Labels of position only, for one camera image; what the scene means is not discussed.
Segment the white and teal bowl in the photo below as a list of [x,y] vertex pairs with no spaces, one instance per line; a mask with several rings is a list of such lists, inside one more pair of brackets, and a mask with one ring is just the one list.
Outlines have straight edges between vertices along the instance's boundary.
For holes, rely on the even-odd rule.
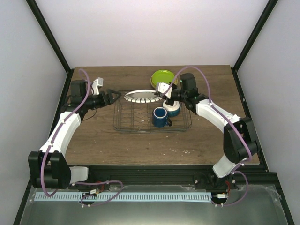
[[174,101],[173,105],[168,105],[164,100],[163,107],[166,109],[168,117],[176,117],[180,113],[180,103],[178,101]]

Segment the white blue striped plate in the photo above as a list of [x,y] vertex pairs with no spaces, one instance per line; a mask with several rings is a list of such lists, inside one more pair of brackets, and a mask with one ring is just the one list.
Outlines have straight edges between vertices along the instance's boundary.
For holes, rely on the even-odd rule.
[[162,100],[155,90],[134,90],[125,94],[124,99],[132,103],[153,103]]

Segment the dark blue mug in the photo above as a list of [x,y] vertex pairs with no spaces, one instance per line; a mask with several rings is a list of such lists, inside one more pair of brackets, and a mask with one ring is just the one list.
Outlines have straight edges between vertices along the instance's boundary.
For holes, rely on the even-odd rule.
[[155,127],[162,128],[165,126],[171,127],[173,125],[173,122],[168,117],[167,111],[165,108],[157,107],[152,112],[152,124]]

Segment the lime green plate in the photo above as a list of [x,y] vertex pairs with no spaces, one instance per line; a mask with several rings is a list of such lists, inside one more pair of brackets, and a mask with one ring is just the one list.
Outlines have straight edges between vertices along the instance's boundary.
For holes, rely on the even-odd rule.
[[154,72],[151,78],[155,85],[157,85],[158,83],[170,84],[175,78],[175,74],[169,70],[162,69]]

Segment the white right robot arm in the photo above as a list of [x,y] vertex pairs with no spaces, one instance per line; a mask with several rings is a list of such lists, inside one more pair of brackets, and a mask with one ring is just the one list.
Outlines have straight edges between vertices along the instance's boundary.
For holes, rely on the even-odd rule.
[[218,189],[225,183],[225,176],[234,172],[261,150],[251,118],[231,114],[200,94],[191,73],[180,76],[180,89],[174,84],[160,83],[156,90],[168,104],[178,101],[194,114],[205,118],[223,133],[224,155],[214,164],[214,173],[208,177],[209,185]]

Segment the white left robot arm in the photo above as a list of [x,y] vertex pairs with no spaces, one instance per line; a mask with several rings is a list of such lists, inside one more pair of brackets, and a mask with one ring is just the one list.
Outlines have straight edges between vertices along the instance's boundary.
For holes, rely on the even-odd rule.
[[66,189],[79,182],[85,189],[95,186],[96,178],[85,166],[69,166],[65,155],[76,129],[88,110],[96,110],[114,104],[122,95],[119,91],[99,91],[103,80],[92,84],[75,80],[70,84],[70,94],[60,110],[59,121],[46,143],[39,151],[28,156],[30,178],[33,187]]

